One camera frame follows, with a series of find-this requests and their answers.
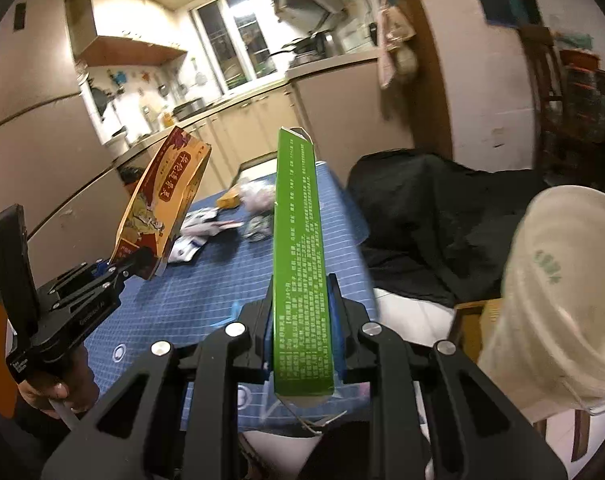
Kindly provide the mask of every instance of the hand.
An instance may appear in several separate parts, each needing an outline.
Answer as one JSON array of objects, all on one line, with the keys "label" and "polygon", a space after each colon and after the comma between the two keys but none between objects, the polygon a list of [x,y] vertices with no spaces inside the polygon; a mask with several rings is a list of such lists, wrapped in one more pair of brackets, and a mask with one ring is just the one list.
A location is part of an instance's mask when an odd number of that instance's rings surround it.
[{"label": "hand", "polygon": [[87,349],[80,345],[71,354],[71,366],[61,378],[36,372],[18,385],[18,391],[29,405],[53,418],[60,416],[52,408],[49,399],[63,400],[75,413],[86,412],[96,403],[100,394],[88,359]]}]

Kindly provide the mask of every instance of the refrigerator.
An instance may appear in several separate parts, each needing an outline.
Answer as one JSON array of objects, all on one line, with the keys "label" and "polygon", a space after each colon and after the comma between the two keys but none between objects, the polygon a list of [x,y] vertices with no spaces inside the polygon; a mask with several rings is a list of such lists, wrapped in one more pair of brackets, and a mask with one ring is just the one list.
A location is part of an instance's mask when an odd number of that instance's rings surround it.
[{"label": "refrigerator", "polygon": [[15,0],[0,23],[0,212],[25,208],[36,286],[109,257],[128,200],[80,96],[65,1]]}]

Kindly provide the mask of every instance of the orange box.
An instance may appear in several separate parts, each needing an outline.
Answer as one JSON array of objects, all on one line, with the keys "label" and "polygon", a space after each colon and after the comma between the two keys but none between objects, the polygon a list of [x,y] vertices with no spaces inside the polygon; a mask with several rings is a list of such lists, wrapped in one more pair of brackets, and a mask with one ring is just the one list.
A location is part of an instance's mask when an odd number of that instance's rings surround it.
[{"label": "orange box", "polygon": [[149,247],[154,264],[138,271],[145,280],[167,263],[191,205],[212,147],[175,127],[151,160],[127,206],[116,235],[111,263]]}]

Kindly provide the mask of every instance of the blue cutting mat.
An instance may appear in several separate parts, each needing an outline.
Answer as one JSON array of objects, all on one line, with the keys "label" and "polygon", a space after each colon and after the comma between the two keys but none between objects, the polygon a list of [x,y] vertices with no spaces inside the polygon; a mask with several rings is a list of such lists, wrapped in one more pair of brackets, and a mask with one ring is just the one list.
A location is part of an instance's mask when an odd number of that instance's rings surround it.
[{"label": "blue cutting mat", "polygon": [[[327,273],[335,272],[343,296],[364,304],[369,317],[376,319],[373,289],[357,248],[367,237],[366,224],[328,166],[318,163],[316,174]],[[275,175],[266,177],[275,179]],[[194,203],[191,210],[215,205],[218,196]],[[218,216],[220,220],[247,218],[242,206]],[[190,264],[170,265],[150,282],[137,277],[127,280],[120,308],[85,342],[101,394],[152,343],[160,339],[175,346],[196,343],[215,330],[216,323],[229,319],[238,305],[264,298],[273,269],[272,246],[272,238],[250,243],[240,234],[223,232],[209,240]],[[352,411],[368,403],[367,386],[341,384],[322,406],[296,412],[317,420]],[[191,386],[183,423],[190,403]],[[240,430],[279,431],[292,423],[296,418],[274,397],[272,381],[239,386]]]}]

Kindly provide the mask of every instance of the window frame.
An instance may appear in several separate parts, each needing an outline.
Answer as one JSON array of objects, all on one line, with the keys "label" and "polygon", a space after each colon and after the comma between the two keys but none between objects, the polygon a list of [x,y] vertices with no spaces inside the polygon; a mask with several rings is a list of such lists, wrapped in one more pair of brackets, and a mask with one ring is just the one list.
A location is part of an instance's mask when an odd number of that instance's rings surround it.
[{"label": "window frame", "polygon": [[[220,68],[220,62],[218,61],[218,57],[216,56],[214,48],[212,47],[212,44],[209,41],[209,36],[207,34],[206,29],[204,28],[204,23],[202,23],[200,13],[198,12],[198,10],[202,9],[202,7],[205,7],[212,3],[215,3],[216,6],[218,7],[220,16],[222,17],[222,21],[225,25],[225,28],[227,28],[227,33],[230,36],[231,44],[232,44],[234,50],[236,51],[236,55],[238,56],[240,66],[241,66],[242,70],[244,71],[245,76],[247,77],[246,83],[243,83],[242,85],[236,86],[232,89],[230,89],[229,86],[227,85],[227,82],[224,78],[224,74],[222,73],[222,70]],[[263,27],[260,25],[260,20],[258,20],[258,16],[255,12],[255,9],[253,9],[253,10],[254,10],[254,17],[256,18],[256,23],[258,24],[258,27],[260,28],[260,33],[264,37],[265,33],[263,32]],[[242,40],[242,36],[240,35],[240,30],[239,30],[238,26],[236,25],[236,22],[234,20],[233,14],[230,10],[229,4],[227,3],[227,0],[200,0],[200,1],[198,1],[197,5],[190,6],[189,14],[191,15],[191,19],[193,20],[194,25],[196,26],[198,36],[200,37],[200,40],[202,41],[202,46],[204,48],[204,52],[207,55],[207,58],[209,59],[209,64],[212,67],[212,70],[214,71],[214,75],[215,75],[216,79],[218,80],[218,87],[222,90],[222,93],[224,95],[243,93],[252,88],[256,88],[258,86],[262,86],[262,85],[268,84],[272,81],[282,78],[282,73],[278,70],[277,65],[276,65],[276,71],[273,72],[272,74],[263,76],[261,78],[258,78],[256,76],[256,70],[254,69],[253,63],[251,62],[251,59],[249,57],[249,52],[247,50],[247,46],[245,45],[244,41]]]}]

